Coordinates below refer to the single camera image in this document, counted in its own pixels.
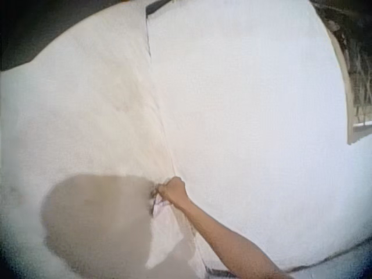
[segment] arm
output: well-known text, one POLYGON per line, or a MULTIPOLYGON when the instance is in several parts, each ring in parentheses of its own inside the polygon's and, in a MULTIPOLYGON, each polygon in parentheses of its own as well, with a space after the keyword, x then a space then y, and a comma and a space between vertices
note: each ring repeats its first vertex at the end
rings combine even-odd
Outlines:
POLYGON ((253 242, 223 226, 192 203, 180 178, 174 177, 166 185, 160 185, 158 193, 186 215, 220 260, 237 277, 290 278, 253 242))

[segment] forearm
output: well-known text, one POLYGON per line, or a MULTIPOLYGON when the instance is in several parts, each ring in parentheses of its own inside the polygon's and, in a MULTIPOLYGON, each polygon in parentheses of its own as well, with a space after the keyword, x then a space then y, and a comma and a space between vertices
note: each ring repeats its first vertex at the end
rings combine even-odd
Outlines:
POLYGON ((191 201, 180 209, 237 277, 287 278, 253 242, 223 226, 191 201))

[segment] hand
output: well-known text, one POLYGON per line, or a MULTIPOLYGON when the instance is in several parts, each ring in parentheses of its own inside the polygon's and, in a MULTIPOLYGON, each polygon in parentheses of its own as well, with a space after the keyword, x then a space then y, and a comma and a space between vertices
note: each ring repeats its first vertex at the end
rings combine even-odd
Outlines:
POLYGON ((185 182, 179 177, 173 177, 167 184, 159 185, 157 192, 163 199, 169 201, 178 209, 183 209, 190 203, 185 182))

